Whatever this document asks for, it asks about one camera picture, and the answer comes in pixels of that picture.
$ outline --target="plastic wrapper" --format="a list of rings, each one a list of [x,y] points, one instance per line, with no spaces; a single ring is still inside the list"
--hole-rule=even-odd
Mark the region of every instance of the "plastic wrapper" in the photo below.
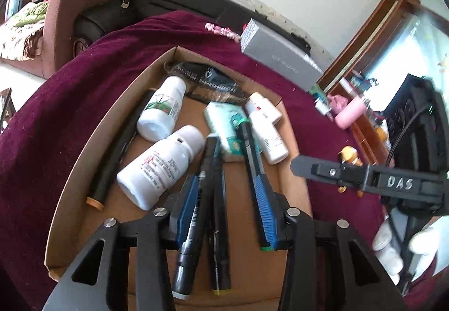
[[[165,63],[164,70],[168,75],[179,76],[185,81],[186,97],[205,104],[224,102],[242,106],[249,97],[236,81],[207,64],[188,61]]]

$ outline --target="pink cup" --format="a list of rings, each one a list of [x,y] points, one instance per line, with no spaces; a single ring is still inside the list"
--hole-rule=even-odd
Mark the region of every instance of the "pink cup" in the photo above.
[[[335,117],[338,127],[345,130],[367,110],[363,100],[357,96]]]

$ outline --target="white bottle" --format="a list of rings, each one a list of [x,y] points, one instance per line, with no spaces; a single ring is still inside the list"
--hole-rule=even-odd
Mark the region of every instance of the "white bottle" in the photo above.
[[[259,92],[253,93],[248,98],[248,103],[254,105],[255,109],[259,110],[273,125],[275,125],[282,117],[282,113],[279,112],[271,101],[262,96]]]
[[[165,79],[139,117],[138,133],[153,143],[167,138],[175,127],[184,93],[185,82],[181,78]]]
[[[183,126],[118,172],[118,185],[136,206],[148,211],[181,178],[204,142],[196,127]]]
[[[245,108],[268,163],[273,165],[284,160],[288,156],[288,149],[273,124],[252,104],[247,103]]]

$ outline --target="maroon tablecloth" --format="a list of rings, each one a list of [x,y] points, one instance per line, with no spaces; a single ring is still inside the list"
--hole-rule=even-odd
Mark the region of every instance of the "maroon tablecloth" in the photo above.
[[[233,41],[207,32],[205,22],[178,11],[108,34],[46,81],[0,137],[0,265],[32,307],[41,309],[55,285],[43,265],[45,245],[79,153],[120,94],[171,47],[204,55],[282,96],[302,154],[335,161],[345,145],[356,146],[349,131],[316,111],[311,96],[241,54]],[[371,243],[382,222],[376,196],[360,199],[317,182],[308,182],[308,190],[315,218],[345,218]]]

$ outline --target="metal screw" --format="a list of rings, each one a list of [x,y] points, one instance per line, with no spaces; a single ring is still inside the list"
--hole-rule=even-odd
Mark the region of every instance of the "metal screw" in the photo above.
[[[156,217],[162,217],[167,213],[167,209],[165,209],[163,207],[158,207],[153,211],[153,213],[154,213],[154,216],[156,216]]]
[[[116,223],[117,220],[113,217],[110,217],[104,221],[103,225],[105,225],[105,227],[113,227]]]
[[[347,229],[349,227],[349,222],[346,220],[340,219],[337,221],[337,226],[341,227],[342,229]]]
[[[299,216],[301,211],[299,209],[297,209],[296,207],[290,207],[287,210],[287,213],[288,213],[289,216],[296,217],[296,216]]]

